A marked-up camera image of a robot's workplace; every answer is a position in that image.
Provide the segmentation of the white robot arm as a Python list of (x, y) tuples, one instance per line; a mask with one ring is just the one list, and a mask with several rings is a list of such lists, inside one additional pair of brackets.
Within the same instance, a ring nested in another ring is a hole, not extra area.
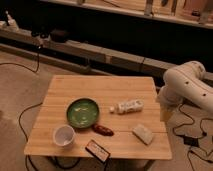
[(164, 86), (158, 101), (165, 107), (177, 106), (184, 98), (213, 114), (213, 87), (202, 81), (205, 67), (198, 61), (186, 62), (164, 72)]

